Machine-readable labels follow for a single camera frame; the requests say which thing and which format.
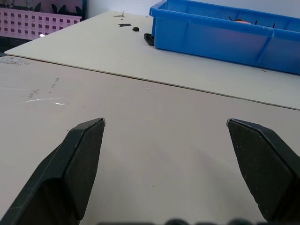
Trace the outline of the pink perforated plastic basket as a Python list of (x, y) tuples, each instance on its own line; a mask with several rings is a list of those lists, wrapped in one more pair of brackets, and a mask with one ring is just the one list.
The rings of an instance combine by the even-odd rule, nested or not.
[(0, 36), (34, 40), (77, 24), (80, 16), (0, 8)]

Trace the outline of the blue plastic bin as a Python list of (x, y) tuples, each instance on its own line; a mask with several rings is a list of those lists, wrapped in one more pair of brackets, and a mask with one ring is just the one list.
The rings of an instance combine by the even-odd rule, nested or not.
[(300, 75), (299, 18), (191, 0), (163, 0), (150, 16), (158, 49)]

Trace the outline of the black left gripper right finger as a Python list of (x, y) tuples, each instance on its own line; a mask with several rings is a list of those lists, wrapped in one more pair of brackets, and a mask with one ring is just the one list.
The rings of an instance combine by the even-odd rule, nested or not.
[(226, 125), (241, 175), (264, 219), (300, 225), (300, 156), (267, 127), (233, 118)]

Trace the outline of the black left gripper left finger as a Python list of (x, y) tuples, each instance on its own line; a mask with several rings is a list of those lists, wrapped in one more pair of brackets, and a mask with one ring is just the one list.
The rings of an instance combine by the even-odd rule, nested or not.
[(79, 225), (98, 170), (105, 119), (72, 128), (37, 166), (0, 225)]

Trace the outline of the orange tool in bin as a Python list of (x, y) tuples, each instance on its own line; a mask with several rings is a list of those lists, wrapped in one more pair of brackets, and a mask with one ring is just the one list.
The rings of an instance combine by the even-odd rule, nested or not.
[(232, 19), (230, 16), (229, 16), (228, 18), (230, 19), (230, 21), (235, 21), (235, 22), (237, 22), (237, 23), (251, 24), (250, 22), (244, 21), (244, 20), (242, 20), (242, 19), (240, 19), (240, 18), (235, 19), (235, 20)]

